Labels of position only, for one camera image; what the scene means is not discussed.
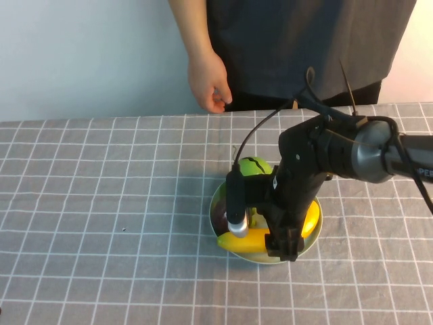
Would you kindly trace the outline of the person's right hand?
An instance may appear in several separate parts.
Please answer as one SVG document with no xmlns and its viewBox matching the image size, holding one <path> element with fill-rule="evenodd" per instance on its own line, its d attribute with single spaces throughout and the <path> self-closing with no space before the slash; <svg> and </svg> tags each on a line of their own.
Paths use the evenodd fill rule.
<svg viewBox="0 0 433 325">
<path fill-rule="evenodd" d="M 232 102 L 225 65 L 213 51 L 189 60 L 188 82 L 199 107 L 209 113 L 224 113 Z"/>
</svg>

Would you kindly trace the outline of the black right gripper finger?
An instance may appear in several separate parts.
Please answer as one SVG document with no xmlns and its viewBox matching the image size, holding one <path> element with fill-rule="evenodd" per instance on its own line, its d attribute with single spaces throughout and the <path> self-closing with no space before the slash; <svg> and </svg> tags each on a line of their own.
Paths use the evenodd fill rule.
<svg viewBox="0 0 433 325">
<path fill-rule="evenodd" d="M 284 230 L 280 240 L 280 260 L 295 261 L 303 250 L 303 237 L 301 230 Z"/>
<path fill-rule="evenodd" d="M 270 257 L 283 255 L 281 238 L 275 234 L 265 234 L 265 248 Z"/>
</svg>

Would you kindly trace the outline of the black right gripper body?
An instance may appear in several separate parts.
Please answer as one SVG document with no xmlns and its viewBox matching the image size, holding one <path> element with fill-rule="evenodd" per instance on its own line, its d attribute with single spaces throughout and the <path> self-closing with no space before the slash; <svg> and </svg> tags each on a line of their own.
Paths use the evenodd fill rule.
<svg viewBox="0 0 433 325">
<path fill-rule="evenodd" d="M 265 219 L 276 238 L 307 238 L 319 223 L 315 197 L 327 173 L 301 166 L 278 165 L 271 182 L 271 210 Z"/>
</svg>

